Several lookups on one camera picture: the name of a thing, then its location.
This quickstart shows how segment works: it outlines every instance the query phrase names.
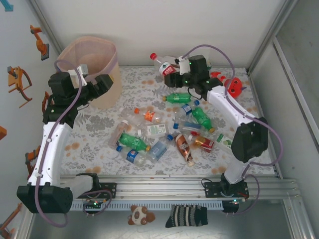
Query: red toy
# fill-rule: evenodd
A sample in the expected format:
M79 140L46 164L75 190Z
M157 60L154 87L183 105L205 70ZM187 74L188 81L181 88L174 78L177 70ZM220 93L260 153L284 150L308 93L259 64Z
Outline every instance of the red toy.
M211 77L216 77L218 78L221 82L223 82L225 79L226 79L226 76L221 76L221 77L218 77L218 75L221 74L221 72L218 72L218 71L214 71L212 73L210 73ZM230 79L227 79L225 82L224 82L224 85L225 86L228 86L229 84L229 81ZM228 87L228 92L229 94L236 98L238 97L242 91L246 89L246 87L243 87L243 83L241 82L241 80L238 78L238 77L235 77L232 82L230 83L230 86Z

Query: floral tablecloth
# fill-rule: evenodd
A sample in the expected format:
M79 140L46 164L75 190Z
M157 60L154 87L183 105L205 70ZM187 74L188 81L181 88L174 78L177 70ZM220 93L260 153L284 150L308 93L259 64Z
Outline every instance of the floral tablecloth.
M135 108L154 110L162 114L163 121L167 122L170 132L173 129L174 108L181 104L163 102L162 97L174 92L186 92L186 88L168 88L162 78L157 76L153 67L123 67L121 70L123 90L117 103L108 110L100 110L89 106L79 112L74 128L68 139L62 160L61 174L77 174L81 172L95 172L107 175L209 175L220 174L234 159L222 149L215 146L211 153L200 149L191 149L195 165L188 167L178 152L175 145L168 146L167 152L158 163L150 161L143 167L136 167L123 159L121 155L107 145L111 133L122 120L119 116L119 108ZM214 68L226 77L231 76L229 68ZM257 107L250 89L250 81L244 68L236 68L236 77L240 78L247 87L237 98L237 101L247 111L258 115ZM200 106L212 118L217 130L215 134L223 133L229 138L234 137L234 129L227 119L217 110L214 105L200 101ZM129 134L137 135L137 129L129 127ZM148 144L153 145L154 139L143 138ZM262 163L271 162L266 150L257 160ZM253 166L249 170L253 174L273 175L272 167Z

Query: beige basket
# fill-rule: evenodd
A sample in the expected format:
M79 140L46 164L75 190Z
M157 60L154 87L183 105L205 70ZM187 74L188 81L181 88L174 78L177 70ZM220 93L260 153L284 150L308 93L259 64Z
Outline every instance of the beige basket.
M111 89L90 105L108 109L116 103L122 92L122 83L116 47L111 41L93 36L79 37L63 50L58 59L67 60L75 66L87 64L89 75L85 80L93 84L96 83L96 76L109 74L113 80ZM71 70L64 63L59 63L58 66L61 71Z

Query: black and white sock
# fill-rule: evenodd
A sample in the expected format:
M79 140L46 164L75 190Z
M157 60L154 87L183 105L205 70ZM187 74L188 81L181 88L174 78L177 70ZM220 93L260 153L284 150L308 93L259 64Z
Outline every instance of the black and white sock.
M195 205L173 206L165 227L200 227L207 224L207 208Z

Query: green soda bottle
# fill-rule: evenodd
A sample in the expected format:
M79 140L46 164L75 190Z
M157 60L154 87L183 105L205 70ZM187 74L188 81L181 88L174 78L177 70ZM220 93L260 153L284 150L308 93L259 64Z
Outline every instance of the green soda bottle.
M190 102L189 93L173 93L169 96L163 96L163 101L168 101L170 103L183 103L186 104Z
M204 126L210 133L213 133L215 131L215 128L211 125L210 118L207 116L207 114L204 113L201 107L196 107L192 111L192 114L197 122L200 125Z
M135 149L136 151L146 151L148 152L151 147L149 145L146 145L143 140L141 140L140 138L137 138L135 136L131 136L127 133L123 133L119 139L120 143L130 147L132 149Z

